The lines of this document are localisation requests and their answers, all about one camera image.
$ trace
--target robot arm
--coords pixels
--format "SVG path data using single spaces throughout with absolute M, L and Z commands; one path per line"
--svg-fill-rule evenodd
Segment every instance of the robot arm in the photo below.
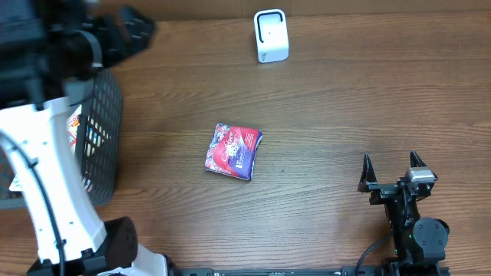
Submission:
M 415 151 L 411 167 L 394 184 L 378 184 L 370 157 L 365 155 L 359 192 L 370 192 L 371 205 L 385 205 L 397 258 L 385 260 L 381 275 L 441 275 L 438 262 L 445 259 L 449 226 L 440 219 L 421 218 L 417 202 L 431 196 L 437 175 Z
M 23 185 L 38 240 L 28 274 L 166 275 L 129 218 L 102 222 L 67 140 L 66 78 L 88 79 L 148 48 L 155 25 L 123 8 L 128 38 L 80 0 L 4 0 L 0 10 L 0 145 Z

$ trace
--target red snack package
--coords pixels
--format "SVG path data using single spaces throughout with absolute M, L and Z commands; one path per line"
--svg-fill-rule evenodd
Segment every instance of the red snack package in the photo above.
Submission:
M 261 130 L 217 123 L 206 154 L 206 170 L 251 180 L 261 139 Z

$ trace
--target wooden table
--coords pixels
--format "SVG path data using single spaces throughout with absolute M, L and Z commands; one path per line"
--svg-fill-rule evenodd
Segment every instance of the wooden table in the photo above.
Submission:
M 103 219 L 130 216 L 181 267 L 354 265 L 388 233 L 384 207 L 356 191 L 363 155 L 393 182 L 417 150 L 440 177 L 419 210 L 451 227 L 443 264 L 491 274 L 491 13 L 288 18 L 290 57 L 274 64 L 258 64 L 252 20 L 159 30 L 113 69 L 125 101 Z M 251 182 L 205 172 L 218 122 L 263 130 Z M 0 274 L 23 274 L 28 212 L 0 220 Z

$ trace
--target white plastic holder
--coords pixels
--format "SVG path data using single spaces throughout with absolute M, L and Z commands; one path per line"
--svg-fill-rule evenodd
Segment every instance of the white plastic holder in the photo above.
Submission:
M 288 57 L 288 31 L 282 10 L 269 9 L 256 13 L 254 29 L 259 62 L 283 61 Z

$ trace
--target basket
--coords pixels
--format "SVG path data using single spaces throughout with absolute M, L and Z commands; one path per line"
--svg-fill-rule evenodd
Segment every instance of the basket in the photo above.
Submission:
M 81 185 L 94 205 L 108 202 L 117 173 L 117 149 L 121 121 L 121 92 L 109 70 L 87 81 L 65 85 L 71 110 L 78 111 L 76 137 L 68 134 L 74 157 L 81 165 Z M 5 154 L 0 150 L 0 209 L 25 208 L 21 192 L 8 187 L 14 178 Z

